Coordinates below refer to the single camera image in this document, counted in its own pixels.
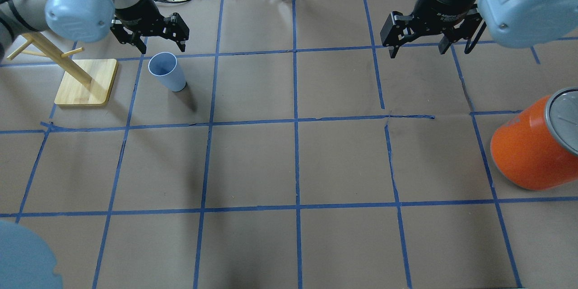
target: orange canister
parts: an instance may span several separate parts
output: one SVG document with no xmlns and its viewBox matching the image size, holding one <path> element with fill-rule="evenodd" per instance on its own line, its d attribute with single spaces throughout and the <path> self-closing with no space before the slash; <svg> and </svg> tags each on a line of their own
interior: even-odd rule
<svg viewBox="0 0 578 289">
<path fill-rule="evenodd" d="M 578 88 L 546 96 L 502 125 L 491 153 L 500 172 L 528 190 L 578 180 Z"/>
</svg>

